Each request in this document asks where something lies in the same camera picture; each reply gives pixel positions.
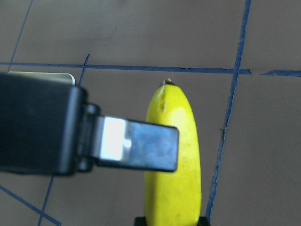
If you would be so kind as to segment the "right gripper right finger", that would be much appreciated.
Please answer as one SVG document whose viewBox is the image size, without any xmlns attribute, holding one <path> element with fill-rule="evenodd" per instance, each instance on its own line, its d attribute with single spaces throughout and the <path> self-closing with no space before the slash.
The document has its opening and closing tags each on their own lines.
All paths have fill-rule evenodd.
<svg viewBox="0 0 301 226">
<path fill-rule="evenodd" d="M 134 226 L 147 226 L 145 217 L 136 217 Z M 197 226 L 210 226 L 210 222 L 206 217 L 199 217 Z"/>
</svg>

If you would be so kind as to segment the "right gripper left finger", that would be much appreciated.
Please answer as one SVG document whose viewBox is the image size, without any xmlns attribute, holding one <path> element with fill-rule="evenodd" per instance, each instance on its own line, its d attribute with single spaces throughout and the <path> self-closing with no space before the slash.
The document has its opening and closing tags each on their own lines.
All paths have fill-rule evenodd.
<svg viewBox="0 0 301 226">
<path fill-rule="evenodd" d="M 174 172 L 178 164 L 176 127 L 101 115 L 87 104 L 81 125 L 78 171 L 93 166 Z"/>
</svg>

